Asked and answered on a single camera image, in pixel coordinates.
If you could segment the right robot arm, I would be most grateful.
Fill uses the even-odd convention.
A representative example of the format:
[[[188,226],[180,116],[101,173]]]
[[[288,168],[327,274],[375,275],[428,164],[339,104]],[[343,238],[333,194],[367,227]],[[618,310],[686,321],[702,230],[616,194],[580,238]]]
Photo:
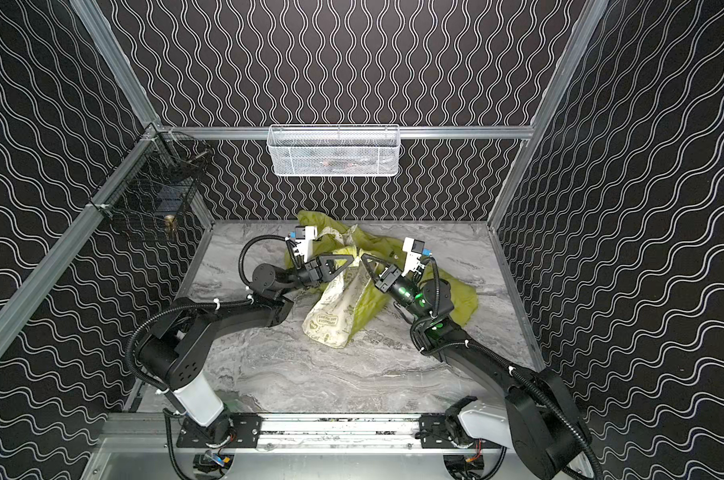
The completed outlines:
[[[583,479],[570,464],[584,455],[592,477],[605,477],[591,431],[562,378],[549,368],[534,371],[503,357],[454,321],[450,284],[439,277],[435,258],[426,260],[434,271],[426,282],[371,254],[364,254],[361,262],[375,288],[409,320],[411,341],[421,355],[459,369],[503,397],[509,432],[504,445],[531,473],[539,479],[559,473]]]

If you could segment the green zip-up jacket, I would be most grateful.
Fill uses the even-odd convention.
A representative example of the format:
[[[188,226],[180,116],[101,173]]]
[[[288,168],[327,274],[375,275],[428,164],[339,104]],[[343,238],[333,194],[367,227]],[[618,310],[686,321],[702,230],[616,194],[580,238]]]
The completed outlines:
[[[302,330],[310,339],[327,347],[341,349],[364,329],[389,303],[390,297],[377,290],[361,265],[363,254],[372,254],[405,266],[404,240],[377,236],[357,224],[347,226],[316,211],[301,210],[298,224],[313,226],[318,236],[313,253],[352,254],[353,265],[329,285],[319,288],[321,296],[306,314]]]

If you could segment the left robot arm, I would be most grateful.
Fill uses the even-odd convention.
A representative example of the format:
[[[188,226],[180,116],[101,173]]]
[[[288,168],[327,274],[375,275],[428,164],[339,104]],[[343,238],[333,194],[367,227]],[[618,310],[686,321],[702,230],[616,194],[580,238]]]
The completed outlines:
[[[355,256],[349,254],[309,256],[306,249],[313,241],[307,232],[300,227],[287,237],[259,235],[244,244],[237,268],[248,289],[245,299],[203,303],[183,298],[140,324],[126,347],[131,373],[155,387],[197,426],[209,428],[222,421],[226,406],[203,372],[213,343],[240,331],[280,325],[293,307],[290,293],[329,284],[354,264]],[[248,276],[247,253],[266,241],[283,243],[292,266],[263,263]]]

